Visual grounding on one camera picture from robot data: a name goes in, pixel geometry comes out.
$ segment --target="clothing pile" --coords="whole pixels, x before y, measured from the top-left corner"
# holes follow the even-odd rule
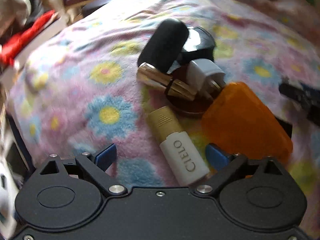
[[[56,19],[41,0],[0,0],[1,73],[14,66],[14,58]]]

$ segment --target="orange translucent box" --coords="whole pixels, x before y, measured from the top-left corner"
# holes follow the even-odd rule
[[[243,82],[230,83],[202,117],[210,142],[250,159],[272,155],[286,164],[293,150],[290,137],[271,111]]]

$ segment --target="pink fleece blanket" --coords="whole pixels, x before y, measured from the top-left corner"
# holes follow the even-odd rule
[[[35,165],[50,154],[70,158],[113,142],[118,161],[108,173],[122,183],[177,185],[145,121],[167,102],[136,80],[144,45],[161,21],[174,17],[208,30],[226,81],[246,82],[293,124],[288,168],[308,197],[301,226],[318,237],[320,129],[279,94],[278,84],[282,75],[319,84],[320,19],[309,7],[298,15],[287,8],[269,0],[113,0],[66,28],[30,56],[9,95]],[[179,119],[203,154],[208,141],[199,120]]]

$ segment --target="silver screw head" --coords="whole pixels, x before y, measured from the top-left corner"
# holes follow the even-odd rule
[[[158,192],[156,193],[156,195],[157,195],[158,197],[163,197],[163,196],[165,195],[165,193],[164,193],[163,191],[158,191]]]
[[[113,194],[120,194],[125,191],[125,187],[121,185],[112,185],[109,187],[109,191]]]
[[[32,236],[26,235],[23,237],[23,240],[34,240]]]
[[[209,185],[199,185],[197,187],[197,191],[200,192],[200,193],[203,193],[203,194],[209,193],[212,190],[213,190],[213,188],[211,186],[209,186]]]

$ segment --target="gold lipstick tube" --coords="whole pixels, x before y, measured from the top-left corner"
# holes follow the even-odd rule
[[[151,86],[166,95],[193,101],[197,90],[190,87],[179,79],[173,79],[172,76],[161,73],[155,67],[148,63],[142,63],[137,72],[137,79],[142,83]]]

